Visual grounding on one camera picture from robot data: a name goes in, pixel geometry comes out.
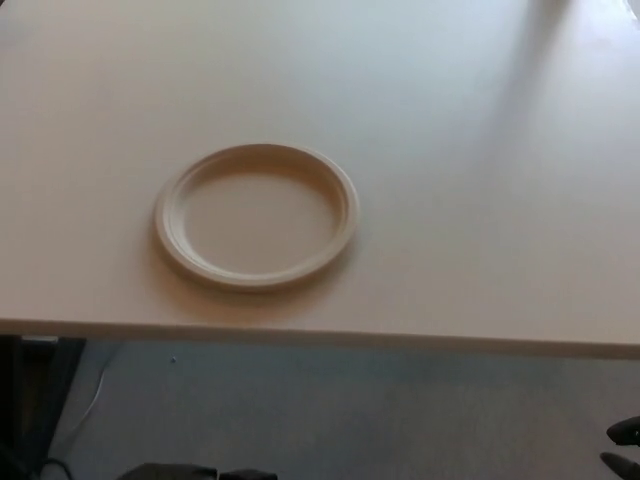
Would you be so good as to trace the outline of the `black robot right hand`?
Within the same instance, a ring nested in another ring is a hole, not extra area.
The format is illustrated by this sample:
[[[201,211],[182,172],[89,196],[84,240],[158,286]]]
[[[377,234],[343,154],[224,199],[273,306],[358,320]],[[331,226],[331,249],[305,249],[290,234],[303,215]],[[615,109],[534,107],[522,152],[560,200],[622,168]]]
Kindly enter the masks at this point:
[[[639,417],[614,423],[606,430],[608,438],[617,446],[639,446]],[[639,480],[639,464],[612,452],[602,452],[600,460],[620,479]]]

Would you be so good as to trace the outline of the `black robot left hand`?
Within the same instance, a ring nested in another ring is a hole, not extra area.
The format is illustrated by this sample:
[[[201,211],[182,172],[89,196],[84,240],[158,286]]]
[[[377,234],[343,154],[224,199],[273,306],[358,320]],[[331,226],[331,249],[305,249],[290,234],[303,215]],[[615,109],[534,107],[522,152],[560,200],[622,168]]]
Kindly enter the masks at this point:
[[[277,480],[278,475],[256,469],[221,472],[194,464],[144,463],[118,477],[118,480]]]

